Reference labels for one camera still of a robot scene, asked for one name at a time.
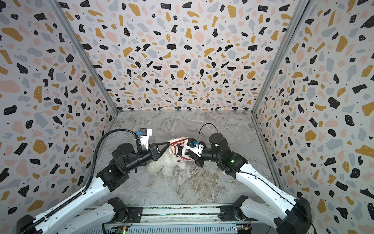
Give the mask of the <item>red white striped knit sweater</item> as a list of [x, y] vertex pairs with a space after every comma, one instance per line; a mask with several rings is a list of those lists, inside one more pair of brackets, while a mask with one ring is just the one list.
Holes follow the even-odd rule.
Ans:
[[172, 139], [170, 140], [170, 146], [169, 146], [169, 152], [182, 159], [182, 160], [186, 160], [186, 161], [194, 161], [193, 159], [189, 158], [186, 154], [185, 154], [185, 151], [186, 149], [184, 148], [184, 144], [185, 142], [187, 141], [187, 139], [189, 139], [188, 137], [186, 136], [183, 136], [183, 137], [179, 137], [179, 138], [175, 138], [175, 139]]

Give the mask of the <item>white plush teddy bear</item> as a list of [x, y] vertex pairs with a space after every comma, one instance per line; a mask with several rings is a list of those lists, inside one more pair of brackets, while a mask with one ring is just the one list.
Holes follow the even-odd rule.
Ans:
[[158, 161], [151, 161], [148, 164], [148, 173], [152, 175], [161, 173], [163, 176], [173, 177], [175, 175], [174, 170], [184, 170], [188, 161], [174, 153], [172, 146], [169, 146]]

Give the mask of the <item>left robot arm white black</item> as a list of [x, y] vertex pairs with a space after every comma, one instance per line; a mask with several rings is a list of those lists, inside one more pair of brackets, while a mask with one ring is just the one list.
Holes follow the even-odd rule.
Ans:
[[64, 202], [35, 217], [26, 215], [16, 224], [17, 234], [55, 234], [68, 221], [98, 199], [113, 192], [129, 179], [129, 172], [149, 161], [157, 161], [170, 146], [169, 142], [151, 144], [135, 152], [133, 145], [124, 143], [112, 152], [109, 165], [91, 175], [84, 188]]

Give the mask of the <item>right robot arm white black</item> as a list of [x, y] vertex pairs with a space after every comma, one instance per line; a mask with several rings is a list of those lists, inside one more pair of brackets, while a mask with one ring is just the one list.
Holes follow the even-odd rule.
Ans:
[[209, 146], [193, 138], [185, 141], [186, 154], [195, 164], [215, 162], [225, 174], [247, 186], [265, 204], [240, 196], [232, 205], [227, 219], [244, 221], [255, 219], [279, 234], [306, 234], [313, 227], [310, 203], [305, 198], [295, 198], [262, 176], [244, 157], [232, 151], [221, 133], [209, 137]]

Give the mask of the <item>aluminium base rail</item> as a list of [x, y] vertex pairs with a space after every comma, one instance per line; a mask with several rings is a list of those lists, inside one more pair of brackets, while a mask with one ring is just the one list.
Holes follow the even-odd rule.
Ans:
[[63, 230], [68, 228], [90, 229], [101, 224], [114, 226], [135, 224], [167, 223], [258, 223], [252, 218], [239, 220], [233, 214], [230, 204], [188, 204], [188, 205], [144, 205], [120, 206], [104, 204], [100, 207], [88, 207], [70, 220]]

